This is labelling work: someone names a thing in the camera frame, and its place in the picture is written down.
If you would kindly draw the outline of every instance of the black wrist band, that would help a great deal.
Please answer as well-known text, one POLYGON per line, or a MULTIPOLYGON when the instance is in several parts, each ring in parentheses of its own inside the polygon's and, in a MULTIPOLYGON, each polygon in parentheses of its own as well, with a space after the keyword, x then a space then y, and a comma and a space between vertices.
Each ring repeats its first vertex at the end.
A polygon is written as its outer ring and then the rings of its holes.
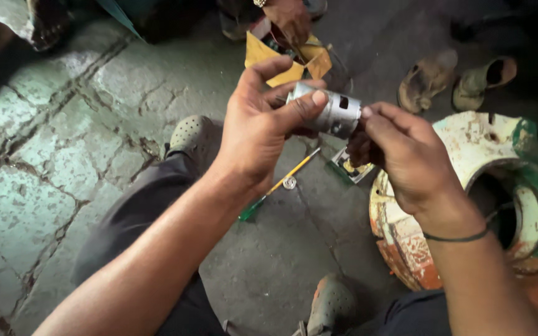
POLYGON ((447 241, 449 243, 466 243, 467 241, 473 241, 477 239, 481 239, 485 237, 485 235, 489 232, 489 225, 485 227, 485 229, 482 232, 479 232, 475 235, 472 235, 470 237, 465 238, 441 238, 436 236, 431 236, 430 234, 426 233, 425 231, 422 232, 422 235, 425 239, 430 239, 434 241, 447 241))

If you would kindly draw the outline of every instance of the small metal washer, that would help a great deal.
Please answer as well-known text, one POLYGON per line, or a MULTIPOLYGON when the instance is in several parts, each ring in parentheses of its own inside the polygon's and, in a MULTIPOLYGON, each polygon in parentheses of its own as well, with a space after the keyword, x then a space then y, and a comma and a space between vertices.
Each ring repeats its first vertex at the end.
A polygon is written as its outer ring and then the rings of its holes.
POLYGON ((296 187, 296 179, 294 178, 294 176, 288 176, 283 180, 282 184, 284 188, 292 190, 294 189, 294 187, 296 187))

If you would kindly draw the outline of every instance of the forearm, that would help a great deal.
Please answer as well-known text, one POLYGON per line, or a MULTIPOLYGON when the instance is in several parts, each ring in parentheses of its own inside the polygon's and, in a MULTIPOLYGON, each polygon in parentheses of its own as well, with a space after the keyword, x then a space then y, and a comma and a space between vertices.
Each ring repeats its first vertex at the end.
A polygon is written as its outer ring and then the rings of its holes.
MULTIPOLYGON (((485 228, 484 218, 465 195, 445 202, 438 214, 417 216, 419 223, 445 227, 446 233, 457 230, 464 237, 485 228), (443 222, 433 225, 435 221, 443 222)), ((538 336, 538 313, 518 287, 493 233, 465 243, 427 242, 444 284, 454 335, 538 336)))
POLYGON ((234 181, 204 175, 130 248, 67 297, 35 335, 153 335, 250 201, 250 192, 234 181))

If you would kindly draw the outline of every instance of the wristwatch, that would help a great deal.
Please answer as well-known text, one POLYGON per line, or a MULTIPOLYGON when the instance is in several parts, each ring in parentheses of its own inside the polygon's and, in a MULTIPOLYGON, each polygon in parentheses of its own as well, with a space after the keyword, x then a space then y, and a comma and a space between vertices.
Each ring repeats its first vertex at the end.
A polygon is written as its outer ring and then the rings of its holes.
POLYGON ((252 0, 259 8, 263 8, 263 6, 267 3, 267 0, 252 0))

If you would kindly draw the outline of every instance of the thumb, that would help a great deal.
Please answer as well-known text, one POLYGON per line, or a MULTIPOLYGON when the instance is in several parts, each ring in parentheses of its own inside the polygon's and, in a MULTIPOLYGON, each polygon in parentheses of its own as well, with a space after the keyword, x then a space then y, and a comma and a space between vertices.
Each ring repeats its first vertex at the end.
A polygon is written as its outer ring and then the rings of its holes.
POLYGON ((289 102, 274 111, 279 130, 283 134, 288 134, 296 127, 302 126, 307 120, 315 119, 321 114, 327 102, 327 94, 323 91, 311 92, 289 102))
POLYGON ((391 121, 372 112, 368 106, 362 108, 360 122, 363 123, 365 132, 385 155, 404 152, 404 149, 412 145, 412 140, 391 121))

